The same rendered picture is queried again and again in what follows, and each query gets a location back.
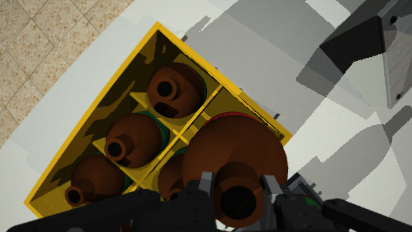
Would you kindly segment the yellow crate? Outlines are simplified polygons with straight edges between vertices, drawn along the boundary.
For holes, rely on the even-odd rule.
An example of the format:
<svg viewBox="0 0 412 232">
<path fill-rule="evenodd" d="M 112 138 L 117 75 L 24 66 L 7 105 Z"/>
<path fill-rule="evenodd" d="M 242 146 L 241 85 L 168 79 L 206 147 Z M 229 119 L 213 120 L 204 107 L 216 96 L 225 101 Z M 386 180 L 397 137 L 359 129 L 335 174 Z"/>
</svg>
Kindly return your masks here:
<svg viewBox="0 0 412 232">
<path fill-rule="evenodd" d="M 179 50 L 199 64 L 191 62 Z M 152 108 L 147 97 L 150 76 L 158 67 L 170 62 L 191 66 L 203 77 L 207 86 L 207 97 L 201 108 L 180 119 L 160 115 Z M 106 134 L 113 121 L 122 115 L 140 111 L 149 111 L 169 128 L 170 140 L 164 152 L 143 167 L 126 168 L 111 160 L 137 183 L 133 182 L 122 194 L 141 187 L 159 192 L 158 176 L 167 160 L 177 150 L 186 147 L 196 132 L 218 114 L 242 112 L 256 118 L 275 133 L 283 147 L 293 137 L 236 85 L 157 21 L 87 109 L 23 203 L 38 218 L 85 206 L 70 206 L 65 199 L 65 190 L 71 186 L 73 169 L 82 159 L 99 151 L 106 156 Z M 258 118 L 258 114 L 269 126 Z"/>
</svg>

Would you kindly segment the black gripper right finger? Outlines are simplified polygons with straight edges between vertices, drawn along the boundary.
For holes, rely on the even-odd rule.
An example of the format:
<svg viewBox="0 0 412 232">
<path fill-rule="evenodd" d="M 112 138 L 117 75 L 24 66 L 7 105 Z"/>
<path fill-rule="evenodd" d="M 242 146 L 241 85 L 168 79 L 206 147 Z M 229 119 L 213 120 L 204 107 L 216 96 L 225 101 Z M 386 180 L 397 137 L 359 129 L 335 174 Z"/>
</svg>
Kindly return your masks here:
<svg viewBox="0 0 412 232">
<path fill-rule="evenodd" d="M 343 199 L 325 200 L 322 209 L 308 205 L 304 197 L 291 193 L 286 185 L 278 184 L 274 175 L 261 175 L 260 183 L 264 191 L 263 214 L 259 219 L 261 230 L 412 232 L 411 225 Z"/>
</svg>

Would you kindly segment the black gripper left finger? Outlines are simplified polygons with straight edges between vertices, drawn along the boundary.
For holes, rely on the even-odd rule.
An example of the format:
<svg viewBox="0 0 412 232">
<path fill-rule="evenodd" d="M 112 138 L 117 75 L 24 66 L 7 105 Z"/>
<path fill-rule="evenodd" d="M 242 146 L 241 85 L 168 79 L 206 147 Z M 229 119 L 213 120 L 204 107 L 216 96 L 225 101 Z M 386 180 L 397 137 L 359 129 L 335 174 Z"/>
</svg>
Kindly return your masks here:
<svg viewBox="0 0 412 232">
<path fill-rule="evenodd" d="M 129 220 L 131 232 L 220 232 L 213 207 L 214 183 L 215 172 L 202 172 L 201 180 L 188 181 L 175 200 L 160 201 L 159 192 L 139 189 L 18 224 L 6 232 L 120 232 Z"/>
</svg>

